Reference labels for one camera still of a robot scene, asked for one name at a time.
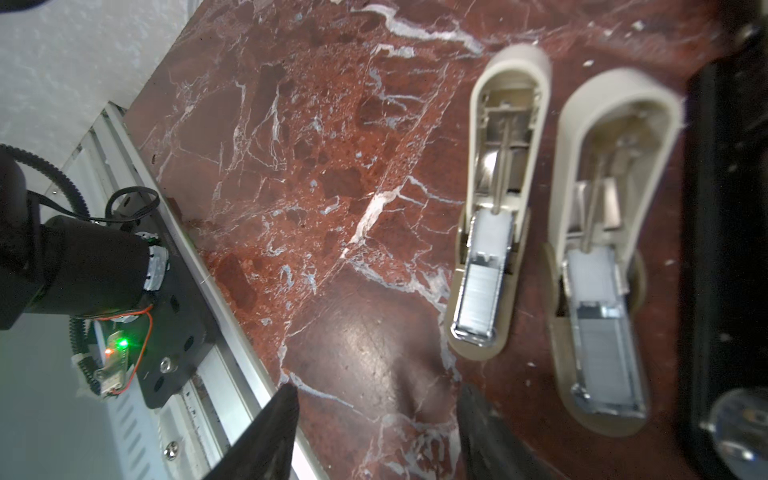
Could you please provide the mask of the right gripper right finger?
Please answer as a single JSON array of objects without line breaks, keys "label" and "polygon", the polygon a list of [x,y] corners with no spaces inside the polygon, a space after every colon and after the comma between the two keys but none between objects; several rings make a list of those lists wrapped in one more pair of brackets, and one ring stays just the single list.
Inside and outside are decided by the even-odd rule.
[{"label": "right gripper right finger", "polygon": [[467,479],[553,479],[474,385],[460,388],[457,422]]}]

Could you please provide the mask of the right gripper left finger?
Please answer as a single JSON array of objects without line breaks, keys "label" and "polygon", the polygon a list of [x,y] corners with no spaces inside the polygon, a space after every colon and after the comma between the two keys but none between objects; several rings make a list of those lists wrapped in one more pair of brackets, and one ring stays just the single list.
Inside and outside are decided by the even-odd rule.
[{"label": "right gripper left finger", "polygon": [[299,416],[297,388],[282,385],[204,479],[289,479]]}]

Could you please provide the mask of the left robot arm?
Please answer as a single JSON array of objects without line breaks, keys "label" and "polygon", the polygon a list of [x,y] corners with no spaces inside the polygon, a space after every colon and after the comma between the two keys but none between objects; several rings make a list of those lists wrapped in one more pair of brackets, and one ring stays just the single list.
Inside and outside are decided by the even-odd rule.
[{"label": "left robot arm", "polygon": [[[111,206],[132,195],[149,203],[128,217]],[[1,327],[25,313],[98,318],[128,312],[161,289],[168,250],[130,232],[160,205],[147,187],[112,194],[102,217],[57,167],[9,145],[1,147]]]}]

